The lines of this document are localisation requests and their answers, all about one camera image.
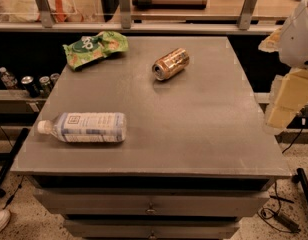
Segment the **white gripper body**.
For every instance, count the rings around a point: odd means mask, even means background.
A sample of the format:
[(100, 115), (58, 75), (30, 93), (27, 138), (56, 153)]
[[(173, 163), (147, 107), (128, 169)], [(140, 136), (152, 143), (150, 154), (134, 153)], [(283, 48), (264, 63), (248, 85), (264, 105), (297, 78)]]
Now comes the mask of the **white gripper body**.
[(290, 67), (308, 69), (308, 0), (301, 0), (284, 22), (279, 58)]

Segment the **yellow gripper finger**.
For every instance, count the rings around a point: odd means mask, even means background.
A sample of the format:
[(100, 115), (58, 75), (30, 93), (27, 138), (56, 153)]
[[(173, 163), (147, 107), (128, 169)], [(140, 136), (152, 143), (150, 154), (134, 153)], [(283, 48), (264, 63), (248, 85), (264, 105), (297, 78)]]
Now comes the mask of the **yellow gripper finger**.
[(264, 115), (263, 130), (280, 134), (308, 103), (308, 70), (292, 68), (285, 76), (276, 75)]
[(262, 40), (258, 46), (258, 49), (268, 53), (278, 52), (281, 30), (282, 28), (276, 29), (268, 37)]

